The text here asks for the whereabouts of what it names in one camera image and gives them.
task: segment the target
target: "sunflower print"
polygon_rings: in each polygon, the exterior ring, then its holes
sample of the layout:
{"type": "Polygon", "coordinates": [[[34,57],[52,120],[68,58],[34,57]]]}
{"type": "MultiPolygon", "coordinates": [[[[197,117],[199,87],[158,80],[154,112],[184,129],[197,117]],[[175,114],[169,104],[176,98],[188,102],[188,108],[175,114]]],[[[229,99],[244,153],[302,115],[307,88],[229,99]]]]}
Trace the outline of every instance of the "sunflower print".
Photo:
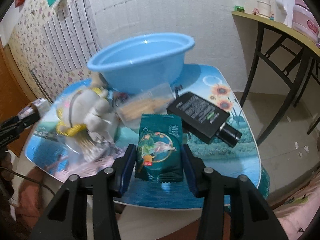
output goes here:
{"type": "Polygon", "coordinates": [[[228,97],[230,95],[230,87],[222,84],[215,84],[211,87],[212,96],[215,97],[228,97]]]}
{"type": "Polygon", "coordinates": [[[220,107],[222,110],[229,112],[233,108],[233,102],[230,102],[227,98],[221,98],[216,100],[215,105],[220,107]]]}

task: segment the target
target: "black wire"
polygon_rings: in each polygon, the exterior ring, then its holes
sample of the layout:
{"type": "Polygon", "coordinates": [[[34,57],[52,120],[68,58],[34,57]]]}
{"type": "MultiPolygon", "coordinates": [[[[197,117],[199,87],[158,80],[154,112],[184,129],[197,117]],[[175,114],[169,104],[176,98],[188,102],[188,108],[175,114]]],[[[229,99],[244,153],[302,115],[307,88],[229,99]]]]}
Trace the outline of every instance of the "black wire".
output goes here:
{"type": "Polygon", "coordinates": [[[8,171],[8,172],[11,172],[12,174],[17,175],[18,177],[21,177],[21,178],[23,178],[23,179],[29,180],[29,181],[31,181],[31,182],[33,182],[33,183],[36,183],[36,184],[40,185],[41,187],[44,187],[44,188],[46,188],[47,190],[49,190],[49,191],[52,193],[52,195],[55,195],[55,193],[54,193],[54,191],[53,191],[52,189],[50,189],[47,185],[42,184],[41,182],[39,182],[39,181],[37,181],[37,180],[35,180],[35,179],[28,178],[28,177],[23,176],[23,175],[21,175],[21,174],[19,174],[19,173],[16,173],[15,171],[9,170],[9,169],[7,169],[7,168],[5,168],[5,167],[0,167],[0,170],[1,170],[1,169],[2,169],[2,170],[6,170],[6,171],[8,171]]]}

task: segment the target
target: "plush toy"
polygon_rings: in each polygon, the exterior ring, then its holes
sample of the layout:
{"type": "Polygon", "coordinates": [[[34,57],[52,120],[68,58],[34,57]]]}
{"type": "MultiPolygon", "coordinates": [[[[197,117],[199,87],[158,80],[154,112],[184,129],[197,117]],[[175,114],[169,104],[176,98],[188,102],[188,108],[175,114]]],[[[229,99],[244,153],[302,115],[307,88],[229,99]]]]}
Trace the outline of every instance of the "plush toy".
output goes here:
{"type": "Polygon", "coordinates": [[[106,99],[108,90],[103,89],[106,82],[101,77],[95,73],[89,88],[81,87],[58,105],[58,133],[74,136],[87,129],[93,141],[113,142],[119,119],[106,99]]]}

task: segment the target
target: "white wall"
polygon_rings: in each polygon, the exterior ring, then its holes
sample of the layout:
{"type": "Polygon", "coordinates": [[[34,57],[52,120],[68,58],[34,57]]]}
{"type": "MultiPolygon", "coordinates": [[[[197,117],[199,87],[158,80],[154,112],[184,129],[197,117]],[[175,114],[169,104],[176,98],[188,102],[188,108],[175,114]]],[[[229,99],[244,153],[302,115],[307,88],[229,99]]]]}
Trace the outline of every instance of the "white wall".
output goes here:
{"type": "Polygon", "coordinates": [[[13,28],[18,23],[18,20],[25,10],[24,6],[29,3],[30,0],[25,0],[25,2],[19,7],[15,7],[14,2],[9,7],[7,13],[4,18],[0,22],[0,37],[2,41],[2,45],[5,46],[8,43],[10,35],[13,31],[13,28]]]}
{"type": "MultiPolygon", "coordinates": [[[[195,38],[196,46],[186,56],[187,63],[218,67],[234,91],[243,91],[251,67],[257,37],[257,23],[232,17],[235,4],[251,13],[258,0],[90,0],[102,46],[133,35],[152,32],[180,32],[195,38]]],[[[266,33],[271,45],[277,34],[266,33]]],[[[291,60],[282,52],[281,63],[291,60]]],[[[270,86],[266,77],[274,73],[259,63],[252,91],[285,94],[279,81],[270,86]]]]}

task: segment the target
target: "floral wallpaper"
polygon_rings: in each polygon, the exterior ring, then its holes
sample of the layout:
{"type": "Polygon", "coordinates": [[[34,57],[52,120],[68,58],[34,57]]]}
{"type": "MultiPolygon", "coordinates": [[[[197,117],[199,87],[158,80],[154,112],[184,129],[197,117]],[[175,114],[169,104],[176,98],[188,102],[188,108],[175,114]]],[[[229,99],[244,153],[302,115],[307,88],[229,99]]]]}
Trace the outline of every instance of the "floral wallpaper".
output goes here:
{"type": "Polygon", "coordinates": [[[42,37],[41,27],[52,15],[57,14],[59,9],[73,1],[62,0],[57,8],[50,8],[47,0],[30,0],[10,36],[8,44],[12,55],[23,77],[37,97],[43,97],[43,94],[32,78],[29,69],[33,70],[51,99],[55,99],[69,84],[91,75],[91,71],[86,66],[83,66],[82,69],[58,74],[53,67],[42,37]]]}

